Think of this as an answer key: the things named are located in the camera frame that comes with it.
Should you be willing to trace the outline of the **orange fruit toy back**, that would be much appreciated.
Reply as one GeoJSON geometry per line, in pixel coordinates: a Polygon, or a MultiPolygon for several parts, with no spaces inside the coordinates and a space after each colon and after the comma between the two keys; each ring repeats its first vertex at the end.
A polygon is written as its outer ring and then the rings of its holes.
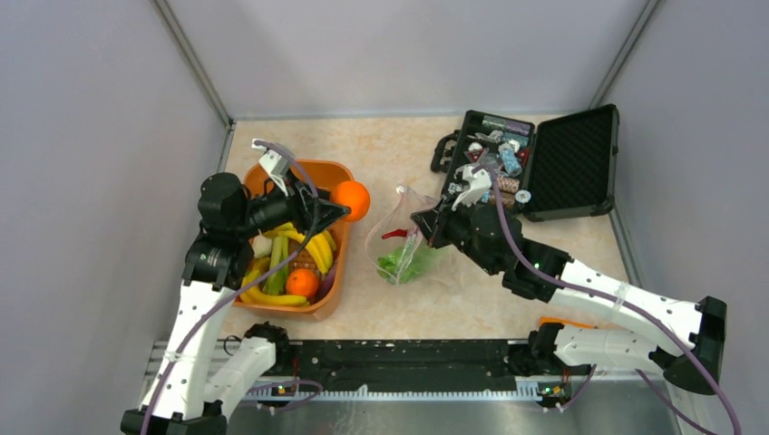
{"type": "Polygon", "coordinates": [[[369,191],[362,183],[347,180],[337,184],[331,190],[331,201],[348,207],[350,213],[344,217],[347,222],[357,222],[363,219],[371,206],[369,191]]]}

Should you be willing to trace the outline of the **clear zip top bag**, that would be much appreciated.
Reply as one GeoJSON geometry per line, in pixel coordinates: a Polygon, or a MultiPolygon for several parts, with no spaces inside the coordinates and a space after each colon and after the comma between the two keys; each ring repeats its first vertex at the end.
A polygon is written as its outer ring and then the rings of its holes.
{"type": "Polygon", "coordinates": [[[437,198],[425,196],[400,184],[396,207],[369,232],[365,252],[377,274],[389,285],[450,286],[459,281],[456,260],[447,248],[427,246],[418,226],[411,220],[415,212],[432,208],[437,198]]]}

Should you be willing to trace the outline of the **green napa cabbage toy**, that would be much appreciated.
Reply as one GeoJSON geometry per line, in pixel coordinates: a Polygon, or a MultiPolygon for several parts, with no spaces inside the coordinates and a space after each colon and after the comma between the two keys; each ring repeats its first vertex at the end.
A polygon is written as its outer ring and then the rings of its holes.
{"type": "Polygon", "coordinates": [[[390,285],[404,285],[433,276],[447,256],[425,244],[400,246],[376,259],[377,274],[390,285]]]}

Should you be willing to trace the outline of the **red chili pepper toy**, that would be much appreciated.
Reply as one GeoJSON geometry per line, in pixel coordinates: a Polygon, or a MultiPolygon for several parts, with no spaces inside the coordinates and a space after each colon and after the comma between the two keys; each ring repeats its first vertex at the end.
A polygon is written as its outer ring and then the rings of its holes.
{"type": "Polygon", "coordinates": [[[390,238],[408,238],[411,237],[415,232],[414,228],[397,228],[388,232],[385,232],[381,235],[382,240],[387,240],[390,238]]]}

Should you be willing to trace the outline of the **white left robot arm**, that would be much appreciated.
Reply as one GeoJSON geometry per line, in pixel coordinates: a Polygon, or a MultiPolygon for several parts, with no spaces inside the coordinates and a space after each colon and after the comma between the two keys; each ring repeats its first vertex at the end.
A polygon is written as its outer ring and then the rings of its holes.
{"type": "Polygon", "coordinates": [[[226,312],[253,259],[253,237],[291,223],[315,234],[350,214],[308,176],[274,178],[253,197],[238,176],[220,172],[200,187],[200,232],[186,256],[170,340],[141,404],[122,416],[124,434],[224,434],[229,417],[265,372],[280,374],[291,352],[272,333],[241,342],[215,374],[212,353],[226,312]]]}

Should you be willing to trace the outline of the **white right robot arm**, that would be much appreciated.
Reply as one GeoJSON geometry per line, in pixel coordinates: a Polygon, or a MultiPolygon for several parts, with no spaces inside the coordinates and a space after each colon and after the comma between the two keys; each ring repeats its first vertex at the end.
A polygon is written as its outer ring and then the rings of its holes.
{"type": "Polygon", "coordinates": [[[725,348],[727,305],[657,295],[592,269],[556,247],[527,239],[521,222],[495,206],[438,205],[411,214],[429,247],[455,247],[521,298],[593,314],[617,333],[549,325],[530,337],[531,359],[544,373],[562,366],[604,365],[661,374],[689,392],[714,395],[725,348]]]}

